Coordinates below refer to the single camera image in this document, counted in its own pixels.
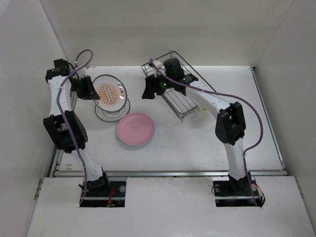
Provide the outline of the white plate red print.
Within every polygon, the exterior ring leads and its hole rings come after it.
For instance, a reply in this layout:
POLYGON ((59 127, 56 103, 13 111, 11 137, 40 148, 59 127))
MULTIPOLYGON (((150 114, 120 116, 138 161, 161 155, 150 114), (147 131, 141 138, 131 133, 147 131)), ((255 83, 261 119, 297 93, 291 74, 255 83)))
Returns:
POLYGON ((116 113, 126 105, 127 91, 117 77, 108 74, 99 75, 92 84, 99 96, 99 99, 94 99, 94 103, 101 110, 116 113))

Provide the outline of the blue plastic plate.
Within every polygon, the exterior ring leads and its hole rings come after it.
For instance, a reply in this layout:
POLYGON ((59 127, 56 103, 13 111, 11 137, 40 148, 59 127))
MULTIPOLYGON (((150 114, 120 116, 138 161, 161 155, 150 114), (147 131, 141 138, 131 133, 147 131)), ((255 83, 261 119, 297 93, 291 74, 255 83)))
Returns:
POLYGON ((124 150, 137 151, 137 150, 145 149, 146 147, 148 147, 151 144, 151 142, 152 142, 152 139, 145 144, 138 145, 138 146, 132 146, 132 145, 125 144, 122 141, 118 140, 118 146, 124 150))

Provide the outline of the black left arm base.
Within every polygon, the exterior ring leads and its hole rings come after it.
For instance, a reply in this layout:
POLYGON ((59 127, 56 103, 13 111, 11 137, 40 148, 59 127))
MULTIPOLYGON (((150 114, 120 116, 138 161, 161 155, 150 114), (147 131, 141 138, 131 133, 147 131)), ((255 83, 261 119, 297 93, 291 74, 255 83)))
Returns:
POLYGON ((80 185, 82 192, 79 201, 80 207, 106 207, 121 208, 125 207, 126 179, 110 179, 110 187, 104 189, 98 188, 94 191, 84 192, 84 186, 80 185))

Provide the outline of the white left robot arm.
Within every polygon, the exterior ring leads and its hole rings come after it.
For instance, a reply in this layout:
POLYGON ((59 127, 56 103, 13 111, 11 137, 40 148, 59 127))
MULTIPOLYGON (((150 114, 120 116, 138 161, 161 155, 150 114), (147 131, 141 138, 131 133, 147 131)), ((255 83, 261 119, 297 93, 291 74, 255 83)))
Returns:
POLYGON ((47 70, 45 76, 51 93, 49 116, 43 119, 43 125, 55 147, 67 154, 77 153, 84 172, 84 191, 105 196, 111 184, 106 172, 89 155, 87 132, 72 109, 71 92, 79 99, 99 99, 90 76, 79 77, 71 64, 64 59, 54 61, 54 68, 47 70))

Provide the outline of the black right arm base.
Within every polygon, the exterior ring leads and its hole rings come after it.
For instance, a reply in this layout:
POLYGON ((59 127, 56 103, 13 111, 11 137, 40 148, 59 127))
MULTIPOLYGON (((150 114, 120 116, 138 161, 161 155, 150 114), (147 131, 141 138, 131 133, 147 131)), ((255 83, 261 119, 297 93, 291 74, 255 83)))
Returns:
POLYGON ((240 181, 234 181, 228 177, 212 179, 211 192, 215 197, 216 207, 263 207, 266 198, 255 179, 251 179, 251 185, 247 177, 240 181))

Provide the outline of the pink plastic plate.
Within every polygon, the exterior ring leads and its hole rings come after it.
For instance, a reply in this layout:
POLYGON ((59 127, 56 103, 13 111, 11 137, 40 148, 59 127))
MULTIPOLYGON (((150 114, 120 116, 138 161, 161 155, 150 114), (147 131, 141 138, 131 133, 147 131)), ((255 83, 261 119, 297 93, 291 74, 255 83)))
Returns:
POLYGON ((125 144, 138 146, 150 141, 155 134, 154 121, 146 114, 125 115, 117 124, 117 136, 125 144))

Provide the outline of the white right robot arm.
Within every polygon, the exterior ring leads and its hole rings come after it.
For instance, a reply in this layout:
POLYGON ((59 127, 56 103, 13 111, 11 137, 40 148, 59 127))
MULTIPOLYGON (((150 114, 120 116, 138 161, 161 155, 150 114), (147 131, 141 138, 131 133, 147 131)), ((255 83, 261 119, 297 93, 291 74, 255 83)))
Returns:
POLYGON ((145 78, 142 99, 155 99, 174 89, 198 103, 216 119, 215 135, 224 144, 229 163, 229 189, 239 195, 246 190, 248 171, 243 163, 243 138, 246 129, 242 105, 229 103, 207 88, 193 74, 186 74, 179 60, 163 63, 150 59, 153 74, 145 78))

